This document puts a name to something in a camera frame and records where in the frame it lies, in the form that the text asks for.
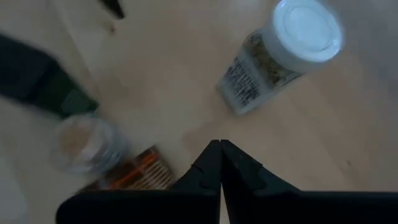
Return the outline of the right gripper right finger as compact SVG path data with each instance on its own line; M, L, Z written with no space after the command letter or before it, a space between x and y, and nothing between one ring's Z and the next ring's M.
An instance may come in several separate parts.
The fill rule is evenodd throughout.
M397 223L397 193L300 190L222 140L231 223Z

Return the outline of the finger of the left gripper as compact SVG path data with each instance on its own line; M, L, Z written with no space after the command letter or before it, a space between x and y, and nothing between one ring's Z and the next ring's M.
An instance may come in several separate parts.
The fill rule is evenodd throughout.
M125 13L118 0L98 0L116 19L124 19Z

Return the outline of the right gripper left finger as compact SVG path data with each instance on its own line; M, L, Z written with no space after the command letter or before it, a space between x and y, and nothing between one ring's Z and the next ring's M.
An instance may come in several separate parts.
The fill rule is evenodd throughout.
M221 143L212 140L168 190L91 190L64 201L56 223L218 223Z

